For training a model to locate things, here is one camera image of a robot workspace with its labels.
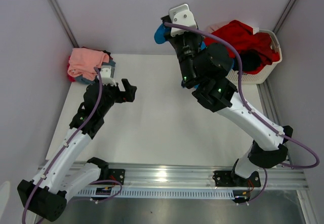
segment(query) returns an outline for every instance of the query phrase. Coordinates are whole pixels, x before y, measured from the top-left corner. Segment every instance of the clothes pile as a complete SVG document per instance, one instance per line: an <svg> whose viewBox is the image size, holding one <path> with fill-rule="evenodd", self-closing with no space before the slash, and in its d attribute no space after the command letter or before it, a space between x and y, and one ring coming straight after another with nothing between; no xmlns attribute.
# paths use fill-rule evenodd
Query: clothes pile
<svg viewBox="0 0 324 224"><path fill-rule="evenodd" d="M94 67L109 65L115 68L116 63L106 50L98 51L88 48L73 48L67 65L67 76L71 82L85 85L93 84L97 75Z"/></svg>
<svg viewBox="0 0 324 224"><path fill-rule="evenodd" d="M213 35L230 43L238 51L242 60L243 72L248 74L259 73L264 66L271 65L280 60L280 55L271 48L271 37L267 33L253 33L253 28L233 20L227 25L212 32ZM209 46L216 43L211 38L205 38L205 44ZM228 54L234 59L233 70L238 70L235 55L227 49Z"/></svg>

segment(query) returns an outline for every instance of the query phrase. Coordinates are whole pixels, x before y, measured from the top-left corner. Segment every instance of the blue cloth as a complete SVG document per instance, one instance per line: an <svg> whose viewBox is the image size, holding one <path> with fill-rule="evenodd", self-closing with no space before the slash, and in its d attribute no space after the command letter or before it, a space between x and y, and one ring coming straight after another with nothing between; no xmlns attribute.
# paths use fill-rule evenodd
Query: blue cloth
<svg viewBox="0 0 324 224"><path fill-rule="evenodd" d="M108 63L103 62L102 65L109 65L111 67L115 67L116 66L116 62L113 61L112 59L110 59Z"/></svg>
<svg viewBox="0 0 324 224"><path fill-rule="evenodd" d="M204 42L201 43L200 49L205 49L206 48L206 44Z"/></svg>
<svg viewBox="0 0 324 224"><path fill-rule="evenodd" d="M77 77L74 77L75 81L78 81L80 82L81 84L84 84L84 85L90 85L90 84L94 84L95 81L90 81L86 78L83 78L83 76L77 76Z"/></svg>

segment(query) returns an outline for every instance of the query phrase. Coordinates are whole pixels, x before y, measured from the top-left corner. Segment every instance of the cable clip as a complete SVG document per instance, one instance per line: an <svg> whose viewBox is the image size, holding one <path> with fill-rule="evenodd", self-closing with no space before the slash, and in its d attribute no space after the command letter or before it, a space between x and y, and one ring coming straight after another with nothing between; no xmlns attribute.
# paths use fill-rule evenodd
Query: cable clip
<svg viewBox="0 0 324 224"><path fill-rule="evenodd" d="M282 133L281 131L278 131L278 133L277 134L275 134L275 136L282 136L284 133Z"/></svg>

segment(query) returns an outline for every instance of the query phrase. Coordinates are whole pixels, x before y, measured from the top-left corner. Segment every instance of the metal floor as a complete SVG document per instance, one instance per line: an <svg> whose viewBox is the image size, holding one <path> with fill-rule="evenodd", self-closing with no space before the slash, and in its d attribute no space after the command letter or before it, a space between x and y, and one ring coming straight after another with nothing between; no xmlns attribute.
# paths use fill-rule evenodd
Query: metal floor
<svg viewBox="0 0 324 224"><path fill-rule="evenodd" d="M250 206L230 200L115 198L78 201L55 222L69 224L300 224L306 223L296 191L266 191Z"/></svg>

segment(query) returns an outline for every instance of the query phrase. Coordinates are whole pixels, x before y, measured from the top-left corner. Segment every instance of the pink cloth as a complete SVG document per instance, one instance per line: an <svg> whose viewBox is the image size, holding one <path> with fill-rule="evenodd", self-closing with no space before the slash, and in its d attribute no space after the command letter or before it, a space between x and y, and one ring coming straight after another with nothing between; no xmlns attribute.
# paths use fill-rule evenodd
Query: pink cloth
<svg viewBox="0 0 324 224"><path fill-rule="evenodd" d="M87 48L73 48L67 73L72 77L83 76L93 81L96 77L94 67L101 67L102 62L109 62L109 55Z"/></svg>

